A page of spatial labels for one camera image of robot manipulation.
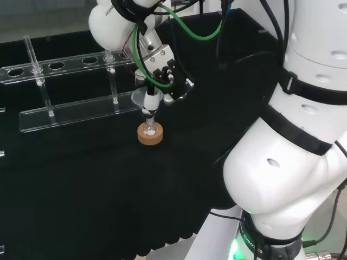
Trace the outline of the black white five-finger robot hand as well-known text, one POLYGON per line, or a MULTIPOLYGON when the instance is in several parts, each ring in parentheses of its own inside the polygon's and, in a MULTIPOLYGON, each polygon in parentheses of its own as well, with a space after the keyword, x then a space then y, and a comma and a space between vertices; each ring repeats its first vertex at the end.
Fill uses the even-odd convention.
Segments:
POLYGON ((135 83, 138 88, 132 93, 132 102, 141 108, 146 119, 152 119, 159 108, 164 96, 163 91, 170 89, 174 84, 173 69, 168 66, 162 72, 156 71, 153 78, 142 65, 136 70, 135 83))

